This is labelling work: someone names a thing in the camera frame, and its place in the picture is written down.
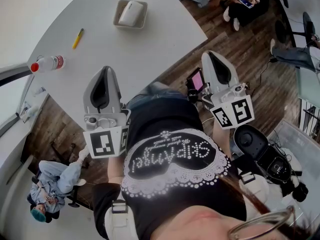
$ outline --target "glasses frame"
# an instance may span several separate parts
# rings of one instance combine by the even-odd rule
[[[281,227],[283,224],[285,224],[290,216],[292,214],[294,214],[295,212],[295,208],[293,206],[289,206],[286,209],[283,210],[279,210],[279,211],[272,211],[266,214],[263,214],[259,217],[256,218],[252,218],[248,221],[245,221],[233,228],[231,228],[228,231],[228,237],[230,240],[253,240],[253,239],[257,239],[260,238],[266,234],[269,234],[271,231]],[[261,222],[270,222],[270,221],[275,221],[275,220],[279,220],[279,217],[282,218],[279,222],[277,222],[276,224],[273,225],[273,227],[271,227],[270,229],[268,229],[267,231],[254,235],[254,236],[250,236],[250,237],[246,237],[246,238],[239,238],[239,236],[237,235],[237,232],[239,232],[240,230],[247,228],[249,226],[261,223]]]

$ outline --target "teal hair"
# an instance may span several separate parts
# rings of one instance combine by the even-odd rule
[[[38,222],[46,222],[46,216],[39,210],[37,209],[32,209],[31,210],[32,216],[38,221]]]

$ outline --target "wooden floor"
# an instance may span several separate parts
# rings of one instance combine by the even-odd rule
[[[266,68],[270,54],[270,40],[276,38],[274,25],[281,18],[280,10],[275,2],[270,3],[268,13],[257,18],[240,31],[234,32],[231,24],[223,21],[222,8],[198,8],[190,1],[183,0],[187,10],[192,14],[208,37],[198,49],[177,62],[164,75],[159,77],[162,83],[187,92],[186,77],[196,68],[201,67],[201,55],[206,50],[215,51],[225,56],[236,68],[240,82],[249,82],[252,92],[259,85],[260,73]],[[291,66],[283,63],[269,63],[262,75],[262,84],[251,97],[255,120],[251,125],[268,135],[282,118],[294,125],[298,124],[300,101],[298,99],[296,74]],[[199,114],[202,121],[212,115],[201,108]],[[204,123],[204,131],[210,135],[213,120]],[[50,97],[40,113],[32,133],[28,136],[23,156],[30,154],[36,159],[29,167],[32,172],[38,169],[41,160],[55,159],[50,142],[62,154],[76,144],[74,156],[85,146],[83,130],[57,105]],[[81,177],[90,184],[79,189],[78,199],[83,203],[91,203],[92,184],[108,181],[107,159],[89,161],[89,168],[83,169]]]

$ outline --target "hair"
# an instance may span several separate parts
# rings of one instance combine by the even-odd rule
[[[238,184],[238,180],[236,178],[230,179],[226,177],[220,177],[220,179],[234,191],[233,194],[236,194],[240,200],[243,200],[244,202],[243,196],[248,198],[260,214],[263,215],[271,212],[269,208],[250,191],[241,190]],[[302,228],[300,226],[297,226],[295,222],[293,223],[293,226],[284,224],[280,226],[277,230],[280,231],[284,236],[286,236],[290,240],[306,240],[311,236],[310,230],[308,230],[306,227]]]

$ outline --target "chair wheel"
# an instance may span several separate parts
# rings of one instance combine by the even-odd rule
[[[68,203],[69,206],[73,207],[73,208],[79,208],[80,205],[77,203]]]
[[[287,30],[280,20],[275,22],[275,33],[280,43],[285,43],[287,39]]]

